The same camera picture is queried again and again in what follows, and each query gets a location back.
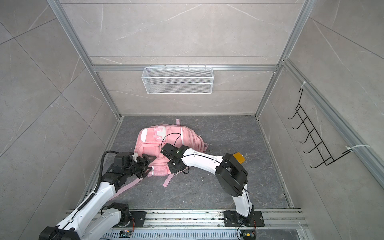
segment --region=yellow connector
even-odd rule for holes
[[[243,162],[245,162],[245,158],[243,157],[243,155],[241,155],[241,153],[237,152],[237,153],[235,153],[233,156],[236,158],[236,160],[237,160],[240,164],[242,164]]]

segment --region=pink backpack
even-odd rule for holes
[[[139,156],[147,154],[156,157],[156,159],[149,164],[149,167],[152,167],[152,171],[147,175],[147,177],[169,175],[163,184],[164,187],[168,186],[169,181],[173,177],[173,174],[171,174],[167,164],[169,159],[160,153],[161,148],[166,143],[170,143],[175,147],[185,145],[198,152],[205,152],[208,147],[208,144],[206,144],[203,139],[195,133],[195,131],[188,127],[180,126],[180,119],[176,120],[176,125],[161,124],[141,130],[139,136],[137,137],[134,152],[137,152]],[[142,179],[143,178],[138,178],[128,185],[120,188],[112,198],[133,187]]]

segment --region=black hook rack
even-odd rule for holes
[[[301,125],[304,125],[304,126],[305,126],[305,129],[308,131],[307,138],[305,139],[304,142],[301,142],[301,141],[300,141],[300,143],[302,143],[302,144],[306,143],[307,140],[308,140],[308,138],[311,137],[312,142],[313,142],[313,144],[315,145],[315,147],[312,148],[309,152],[304,152],[304,151],[303,151],[303,153],[310,153],[310,152],[312,152],[313,150],[317,149],[317,151],[319,152],[319,154],[320,154],[320,156],[321,156],[321,159],[323,160],[322,163],[320,163],[320,164],[317,165],[316,167],[312,167],[312,166],[310,166],[310,167],[311,167],[311,168],[317,168],[317,167],[319,167],[319,166],[322,165],[322,164],[325,164],[325,165],[328,166],[329,164],[331,164],[331,163],[333,163],[333,162],[336,162],[338,159],[340,159],[340,158],[344,157],[345,155],[347,155],[348,153],[352,152],[352,149],[348,149],[347,151],[343,152],[343,153],[341,154],[340,157],[338,157],[338,158],[336,158],[336,159],[332,156],[332,154],[329,152],[329,150],[328,150],[328,148],[327,148],[327,145],[325,144],[325,142],[324,142],[323,139],[321,138],[320,134],[317,132],[316,128],[314,127],[314,125],[313,125],[312,121],[310,120],[310,118],[308,117],[307,113],[304,111],[304,109],[303,109],[302,106],[300,105],[301,96],[303,95],[303,89],[302,89],[302,88],[300,88],[300,90],[299,90],[299,94],[300,94],[300,98],[299,98],[299,103],[297,104],[297,106],[296,106],[296,108],[295,108],[296,112],[295,112],[295,114],[293,115],[293,117],[288,118],[288,119],[289,119],[289,120],[293,119],[293,118],[296,116],[296,114],[297,114],[297,115],[300,117],[300,119],[301,119],[301,123],[300,123],[300,125],[299,125],[297,128],[294,128],[294,127],[293,127],[293,129],[296,130],[296,129],[298,129]],[[305,115],[304,118],[303,118],[303,117],[300,115],[300,113],[298,112],[300,109],[304,112],[304,115]],[[308,121],[310,122],[310,126],[307,126],[307,125],[305,124],[304,121],[305,121],[306,119],[308,119]],[[320,142],[319,142],[319,143],[316,143],[315,140],[313,139],[313,136],[312,136],[312,134],[314,134],[314,133],[312,133],[313,131],[314,131],[314,133],[316,133],[316,134],[319,136],[319,138],[320,138]],[[323,144],[323,146],[324,146],[325,149],[327,150],[328,154],[330,155],[330,157],[327,158],[327,159],[324,159],[323,155],[321,154],[321,151],[320,151],[319,148],[318,148],[321,144]]]

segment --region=white zip tie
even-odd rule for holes
[[[303,88],[304,84],[306,83],[310,83],[310,82],[304,81],[300,88]]]
[[[352,148],[355,148],[355,147],[371,147],[370,145],[366,145],[366,144],[358,144],[358,145],[355,145],[353,147],[347,147],[347,150],[351,150]]]

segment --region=mesh basket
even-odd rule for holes
[[[210,67],[146,67],[141,76],[148,94],[212,93]]]

